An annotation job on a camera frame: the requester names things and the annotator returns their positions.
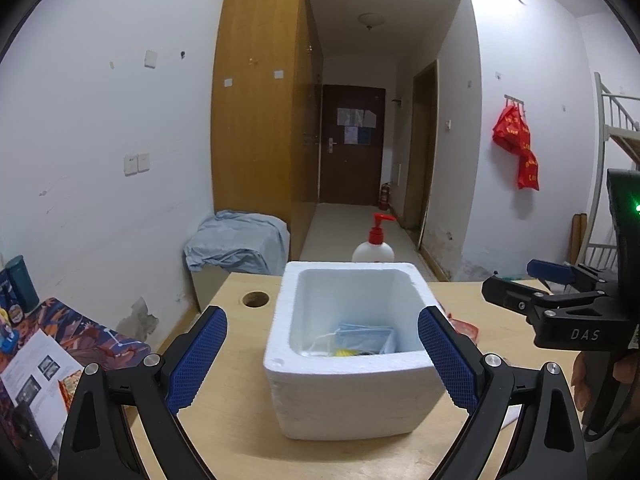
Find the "gray cloth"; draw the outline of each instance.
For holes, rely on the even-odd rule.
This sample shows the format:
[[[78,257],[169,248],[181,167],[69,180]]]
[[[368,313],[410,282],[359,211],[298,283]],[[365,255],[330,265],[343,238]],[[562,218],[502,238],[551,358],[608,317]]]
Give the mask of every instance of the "gray cloth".
[[[209,264],[229,272],[281,276],[289,257],[289,232],[273,216],[220,211],[200,224],[184,255],[192,271]]]

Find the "light switch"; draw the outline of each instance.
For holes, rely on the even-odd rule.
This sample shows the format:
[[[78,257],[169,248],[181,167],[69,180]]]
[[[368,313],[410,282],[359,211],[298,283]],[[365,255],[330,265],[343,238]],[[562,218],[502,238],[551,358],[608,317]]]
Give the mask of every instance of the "light switch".
[[[153,50],[147,50],[145,52],[145,66],[147,68],[155,68],[158,64],[158,53]]]
[[[126,155],[124,157],[124,174],[125,176],[135,175],[138,172],[138,156]]]
[[[149,171],[151,169],[151,163],[149,161],[148,153],[140,153],[138,154],[138,173],[143,173],[143,171]]]

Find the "human hand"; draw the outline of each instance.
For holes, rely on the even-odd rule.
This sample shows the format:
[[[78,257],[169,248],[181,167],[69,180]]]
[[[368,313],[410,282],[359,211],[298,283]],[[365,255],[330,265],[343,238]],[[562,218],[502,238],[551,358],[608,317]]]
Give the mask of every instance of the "human hand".
[[[636,376],[636,370],[640,361],[640,351],[633,352],[620,359],[613,367],[613,378],[622,384],[631,384]],[[579,412],[583,412],[591,402],[591,391],[584,382],[586,376],[584,365],[584,352],[580,352],[574,361],[574,370],[571,376],[571,386],[574,387],[574,403]],[[621,422],[634,420],[640,416],[640,389],[636,387],[631,403],[626,410]]]

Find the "doorway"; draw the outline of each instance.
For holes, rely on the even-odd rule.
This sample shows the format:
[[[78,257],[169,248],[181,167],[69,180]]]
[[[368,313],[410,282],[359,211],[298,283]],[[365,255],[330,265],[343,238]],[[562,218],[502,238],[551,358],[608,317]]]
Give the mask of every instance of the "doorway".
[[[376,205],[382,172],[385,89],[322,89],[320,202]]]
[[[424,237],[438,132],[438,61],[414,77],[412,132],[402,226],[419,250]]]

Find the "hole in table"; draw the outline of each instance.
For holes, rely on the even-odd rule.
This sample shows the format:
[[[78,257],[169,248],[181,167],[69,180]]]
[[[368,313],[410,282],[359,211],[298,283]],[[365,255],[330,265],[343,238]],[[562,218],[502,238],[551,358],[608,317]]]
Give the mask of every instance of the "hole in table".
[[[242,304],[251,308],[258,308],[269,303],[269,295],[265,292],[249,292],[242,298]]]

